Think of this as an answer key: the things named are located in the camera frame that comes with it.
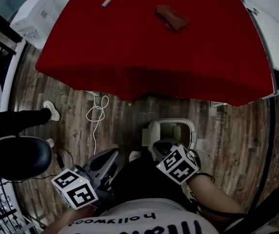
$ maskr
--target black and white marker cube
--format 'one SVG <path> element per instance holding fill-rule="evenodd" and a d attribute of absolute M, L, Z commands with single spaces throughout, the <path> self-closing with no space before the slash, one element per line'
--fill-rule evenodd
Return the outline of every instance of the black and white marker cube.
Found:
<path fill-rule="evenodd" d="M 195 154 L 185 149 L 183 145 L 173 145 L 170 154 L 157 165 L 157 168 L 181 185 L 199 170 L 194 157 Z"/>
<path fill-rule="evenodd" d="M 98 200 L 90 182 L 69 169 L 54 177 L 52 184 L 63 200 L 76 210 Z"/>

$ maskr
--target black trousers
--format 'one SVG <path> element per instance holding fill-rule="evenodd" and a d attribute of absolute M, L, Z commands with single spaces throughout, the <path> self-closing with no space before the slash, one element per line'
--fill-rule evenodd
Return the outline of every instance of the black trousers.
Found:
<path fill-rule="evenodd" d="M 113 206 L 142 198 L 170 199 L 189 212 L 196 212 L 195 206 L 183 193 L 182 187 L 156 168 L 150 153 L 126 164 L 111 183 L 116 195 Z"/>
<path fill-rule="evenodd" d="M 47 123 L 51 118 L 48 108 L 35 111 L 2 112 L 0 113 L 0 138 L 18 135 L 21 131 Z"/>

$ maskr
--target person's arm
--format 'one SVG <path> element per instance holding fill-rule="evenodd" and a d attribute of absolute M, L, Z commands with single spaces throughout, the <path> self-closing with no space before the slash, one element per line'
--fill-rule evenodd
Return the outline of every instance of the person's arm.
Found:
<path fill-rule="evenodd" d="M 219 212 L 243 213 L 240 205 L 217 188 L 209 177 L 195 175 L 187 180 L 187 184 L 200 204 Z M 231 218 L 214 215 L 205 210 L 202 210 L 202 213 L 218 231 L 223 231 L 233 221 Z"/>
<path fill-rule="evenodd" d="M 48 226 L 42 234 L 58 234 L 58 232 L 63 229 L 68 224 L 77 221 L 82 218 L 91 217 L 95 211 L 95 208 L 88 205 L 79 210 L 74 210 L 73 208 L 68 209 L 63 216 Z"/>

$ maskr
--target crumpled brown object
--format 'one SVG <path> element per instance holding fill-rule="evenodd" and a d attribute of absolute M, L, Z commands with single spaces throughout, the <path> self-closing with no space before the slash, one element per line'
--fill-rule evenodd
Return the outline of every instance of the crumpled brown object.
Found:
<path fill-rule="evenodd" d="M 189 18 L 178 14 L 169 5 L 157 5 L 156 13 L 165 20 L 165 27 L 177 32 L 189 23 Z"/>

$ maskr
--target floor plank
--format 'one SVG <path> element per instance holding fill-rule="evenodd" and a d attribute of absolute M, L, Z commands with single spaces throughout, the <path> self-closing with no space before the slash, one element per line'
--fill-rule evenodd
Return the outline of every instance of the floor plank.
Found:
<path fill-rule="evenodd" d="M 27 129 L 23 134 L 43 139 L 53 138 L 56 148 L 72 153 L 74 162 L 83 165 L 94 152 L 95 122 L 86 120 L 93 106 L 87 92 L 74 91 L 67 85 L 34 70 L 40 52 L 29 47 L 24 55 L 12 100 L 12 110 L 40 109 L 43 101 L 52 101 L 61 114 L 59 122 Z M 247 210 L 254 198 L 267 151 L 269 104 L 259 100 L 242 107 L 211 108 L 206 101 L 146 96 L 134 101 L 121 101 L 108 95 L 106 118 L 96 131 L 96 149 L 112 147 L 132 151 L 141 145 L 141 129 L 157 118 L 183 117 L 195 124 L 196 150 L 203 170 L 216 177 L 216 184 Z M 92 119 L 99 117 L 93 110 Z M 61 152 L 66 167 L 71 157 Z M 41 176 L 58 174 L 53 158 Z M 16 185 L 23 210 L 43 224 L 52 223 L 66 206 L 54 191 L 49 179 L 33 180 Z"/>

